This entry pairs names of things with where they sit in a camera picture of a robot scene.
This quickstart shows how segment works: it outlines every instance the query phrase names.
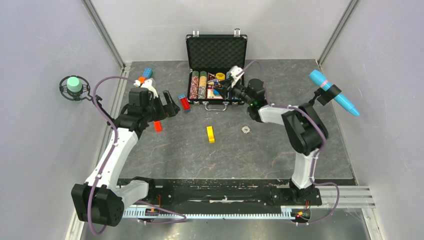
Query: green cap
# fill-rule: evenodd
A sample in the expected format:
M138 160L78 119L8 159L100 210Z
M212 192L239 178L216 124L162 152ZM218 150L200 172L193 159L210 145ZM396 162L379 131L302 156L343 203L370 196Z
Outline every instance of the green cap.
M81 91L81 89L83 89L83 84L78 79L78 77L71 76L66 81L66 87L67 89L69 89L69 91L73 93L78 93L79 91Z

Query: red lego brick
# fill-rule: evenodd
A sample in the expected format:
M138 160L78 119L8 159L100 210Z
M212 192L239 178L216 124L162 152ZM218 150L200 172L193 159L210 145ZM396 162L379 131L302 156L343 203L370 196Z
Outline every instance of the red lego brick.
M161 132L162 131L162 125L160 121L155 121L154 122L154 129L156 129L156 132Z
M178 96L179 101L182 104L182 108L184 109L184 112L188 113L190 112L190 104L189 101L187 100L186 96L184 94L181 94Z

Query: yellow block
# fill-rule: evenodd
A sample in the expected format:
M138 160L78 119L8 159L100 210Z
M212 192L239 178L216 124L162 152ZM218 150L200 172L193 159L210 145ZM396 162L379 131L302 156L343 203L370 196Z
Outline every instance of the yellow block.
M209 138L209 143L210 144L215 143L214 130L212 129L212 126L208 126L206 130L207 130L207 137Z

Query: metal washer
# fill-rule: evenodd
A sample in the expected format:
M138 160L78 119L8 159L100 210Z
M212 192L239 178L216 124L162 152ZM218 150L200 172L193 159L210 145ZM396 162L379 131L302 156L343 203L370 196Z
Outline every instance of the metal washer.
M251 129L248 126L244 126L241 128L241 131L243 131L244 134L248 134L251 132Z

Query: poker chip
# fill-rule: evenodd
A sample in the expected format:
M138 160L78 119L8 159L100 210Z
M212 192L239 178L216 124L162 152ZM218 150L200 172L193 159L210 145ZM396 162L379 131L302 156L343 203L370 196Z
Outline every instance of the poker chip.
M199 99L205 99L206 98L206 86L199 86L198 98Z
M197 98L199 99L205 99L206 98L206 85L208 82L208 73L205 71L200 72L200 78L199 78L199 84L198 84L198 91L197 91Z
M188 96L189 99L198 98L198 86L199 86L199 72L193 71L191 73L190 94Z

